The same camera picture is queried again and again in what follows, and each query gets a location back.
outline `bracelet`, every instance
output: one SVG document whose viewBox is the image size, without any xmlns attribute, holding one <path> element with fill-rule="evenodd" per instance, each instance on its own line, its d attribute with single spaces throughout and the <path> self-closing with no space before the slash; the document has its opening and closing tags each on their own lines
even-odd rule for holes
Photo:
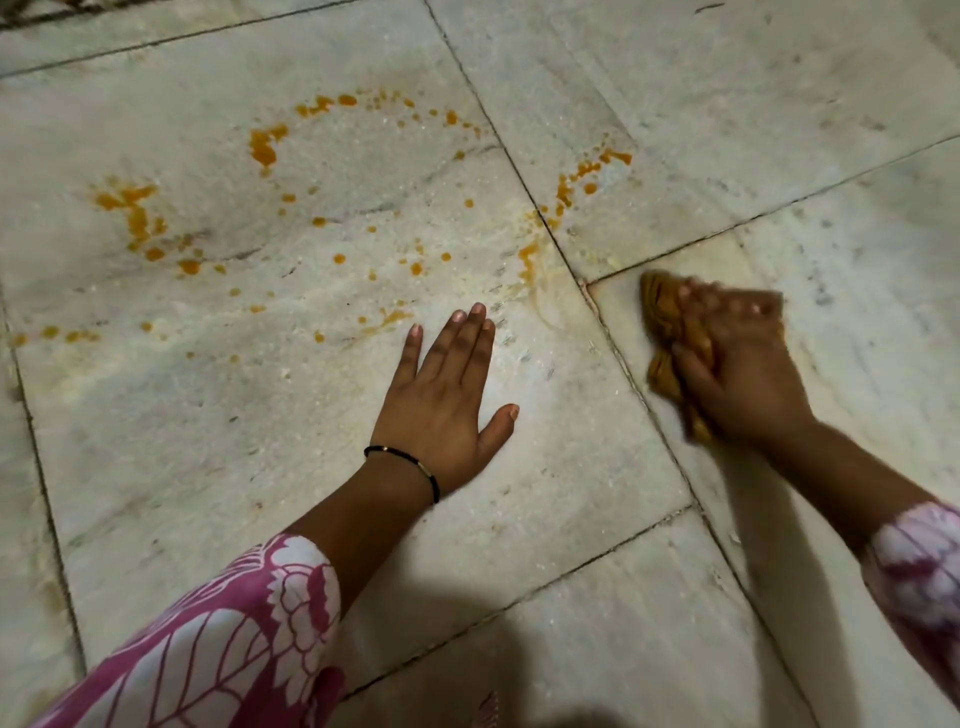
<svg viewBox="0 0 960 728">
<path fill-rule="evenodd" d="M 420 468 L 420 472 L 426 475 L 427 480 L 430 481 L 430 488 L 433 490 L 433 504 L 436 505 L 440 502 L 440 483 L 437 482 L 437 477 L 426 469 L 426 466 L 423 465 L 416 457 L 411 455 L 409 452 L 404 452 L 401 449 L 391 448 L 387 445 L 371 445 L 368 448 L 364 448 L 363 456 L 370 457 L 371 452 L 388 452 L 391 455 L 396 455 L 397 457 L 402 457 L 404 460 L 409 460 L 411 463 Z"/>
</svg>

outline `pink and white sleeve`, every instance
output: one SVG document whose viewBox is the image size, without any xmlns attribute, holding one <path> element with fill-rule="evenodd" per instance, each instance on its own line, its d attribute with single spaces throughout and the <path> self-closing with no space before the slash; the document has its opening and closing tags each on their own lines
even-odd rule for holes
<svg viewBox="0 0 960 728">
<path fill-rule="evenodd" d="M 344 685 L 325 662 L 339 621 L 330 562 L 280 534 L 178 600 L 35 728 L 321 726 Z"/>
<path fill-rule="evenodd" d="M 903 645 L 960 707 L 960 511 L 922 503 L 883 526 L 863 577 Z"/>
</svg>

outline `tiled floor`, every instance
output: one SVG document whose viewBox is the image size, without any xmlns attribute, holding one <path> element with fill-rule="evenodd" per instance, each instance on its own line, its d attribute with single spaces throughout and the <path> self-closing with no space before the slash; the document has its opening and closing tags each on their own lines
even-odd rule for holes
<svg viewBox="0 0 960 728">
<path fill-rule="evenodd" d="M 960 498 L 960 7 L 704 5 L 0 29 L 11 725 L 329 493 L 405 327 L 475 300 L 520 427 L 351 612 L 338 725 L 954 724 L 819 517 L 683 442 L 636 279 L 784 290 L 818 412 Z"/>
</svg>

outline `person's left hand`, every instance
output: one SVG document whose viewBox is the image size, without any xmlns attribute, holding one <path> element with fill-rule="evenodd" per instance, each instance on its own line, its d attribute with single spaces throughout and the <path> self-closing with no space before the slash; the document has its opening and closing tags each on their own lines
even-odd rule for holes
<svg viewBox="0 0 960 728">
<path fill-rule="evenodd" d="M 469 315 L 455 311 L 419 371 L 423 328 L 414 325 L 373 426 L 371 445 L 416 457 L 437 477 L 445 496 L 487 467 L 514 433 L 520 411 L 515 404 L 505 404 L 486 427 L 478 428 L 495 333 L 486 315 L 481 303 Z"/>
</svg>

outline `person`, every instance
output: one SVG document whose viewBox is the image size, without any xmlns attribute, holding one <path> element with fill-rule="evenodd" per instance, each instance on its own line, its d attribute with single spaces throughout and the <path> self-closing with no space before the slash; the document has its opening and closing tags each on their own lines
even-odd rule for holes
<svg viewBox="0 0 960 728">
<path fill-rule="evenodd" d="M 674 350 L 690 396 L 837 530 L 880 609 L 956 701 L 960 513 L 816 419 L 776 324 L 695 279 L 682 296 L 718 358 L 712 372 Z M 345 682 L 328 663 L 342 615 L 417 519 L 483 471 L 513 434 L 516 404 L 483 429 L 477 423 L 494 334 L 482 304 L 456 311 L 418 367 L 423 330 L 413 326 L 357 472 L 178 600 L 36 728 L 323 725 Z M 491 697 L 474 725 L 496 719 Z"/>
</svg>

